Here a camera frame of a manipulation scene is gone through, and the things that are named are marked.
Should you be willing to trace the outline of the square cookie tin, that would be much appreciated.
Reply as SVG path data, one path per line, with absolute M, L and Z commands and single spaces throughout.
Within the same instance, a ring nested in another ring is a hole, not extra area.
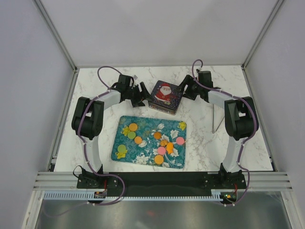
M 148 105 L 151 109 L 167 113 L 170 115 L 176 115 L 178 111 L 178 107 L 180 105 L 180 100 L 174 100 L 173 102 L 169 101 L 161 101 L 161 100 L 155 100 L 155 101 L 149 101 Z

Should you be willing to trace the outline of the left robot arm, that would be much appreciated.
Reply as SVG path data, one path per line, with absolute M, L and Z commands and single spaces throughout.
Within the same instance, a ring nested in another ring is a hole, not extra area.
M 84 164 L 78 175 L 77 188 L 100 188 L 108 177 L 118 180 L 117 175 L 104 174 L 99 153 L 99 135 L 103 127 L 104 111 L 113 105 L 130 100 L 133 107 L 145 106 L 144 100 L 153 98 L 144 82 L 137 83 L 136 76 L 120 74 L 118 82 L 106 92 L 93 98 L 80 97 L 77 101 L 71 127 L 79 137 Z

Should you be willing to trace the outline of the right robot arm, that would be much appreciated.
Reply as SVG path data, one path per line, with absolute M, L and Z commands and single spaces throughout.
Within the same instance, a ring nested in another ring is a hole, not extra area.
M 207 103 L 224 110 L 225 130 L 229 135 L 229 143 L 225 158 L 218 174 L 214 176 L 216 185 L 223 188 L 246 188 L 241 157 L 245 143 L 259 129 L 258 118 L 251 97 L 238 97 L 214 87 L 210 71 L 198 71 L 198 76 L 186 75 L 176 91 L 183 97 L 195 100 L 197 96 Z

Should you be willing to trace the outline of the gold tin lid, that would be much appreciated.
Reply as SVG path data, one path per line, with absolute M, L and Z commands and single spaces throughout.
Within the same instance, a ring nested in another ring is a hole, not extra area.
M 152 90 L 152 100 L 149 103 L 176 110 L 183 96 L 183 93 L 176 91 L 176 88 L 175 84 L 158 80 Z

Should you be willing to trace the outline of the metal tongs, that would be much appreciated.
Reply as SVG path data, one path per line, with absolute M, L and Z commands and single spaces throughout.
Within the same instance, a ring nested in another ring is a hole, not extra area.
M 220 122 L 218 123 L 218 125 L 215 125 L 216 122 L 215 122 L 215 115 L 216 115 L 216 112 L 215 112 L 215 105 L 212 104 L 212 133 L 215 134 L 218 129 L 220 128 L 222 122 L 224 121 L 224 115 L 222 117 L 222 119 L 220 120 Z

